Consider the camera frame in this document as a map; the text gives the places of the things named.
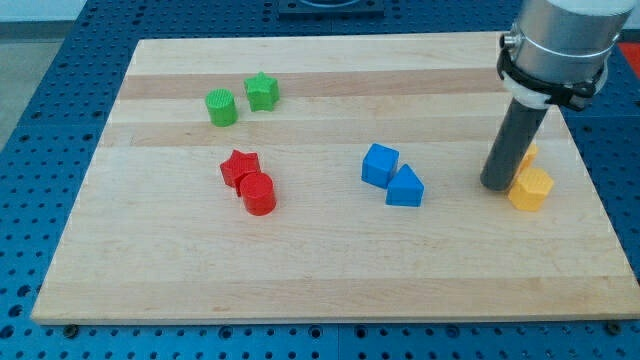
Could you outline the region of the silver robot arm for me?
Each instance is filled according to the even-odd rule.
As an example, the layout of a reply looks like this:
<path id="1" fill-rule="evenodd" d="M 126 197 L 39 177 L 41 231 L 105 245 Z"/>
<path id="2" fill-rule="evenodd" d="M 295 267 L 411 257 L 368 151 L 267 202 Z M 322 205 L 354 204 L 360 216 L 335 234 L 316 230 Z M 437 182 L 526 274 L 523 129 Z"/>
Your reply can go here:
<path id="1" fill-rule="evenodd" d="M 607 61 L 635 0 L 526 0 L 499 40 L 497 72 L 520 104 L 583 110 L 603 88 Z"/>

